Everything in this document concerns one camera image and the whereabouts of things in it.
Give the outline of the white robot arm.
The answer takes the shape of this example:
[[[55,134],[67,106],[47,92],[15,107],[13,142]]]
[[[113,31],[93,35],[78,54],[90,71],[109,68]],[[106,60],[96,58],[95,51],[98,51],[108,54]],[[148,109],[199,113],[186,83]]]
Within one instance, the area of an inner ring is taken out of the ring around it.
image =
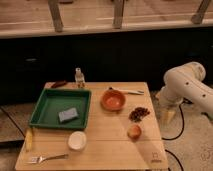
[[[162,107],[163,123],[172,120],[175,108],[183,99],[198,105],[213,122],[213,88],[203,83],[205,76],[206,70],[199,62],[189,62],[165,72],[164,86],[156,95]]]

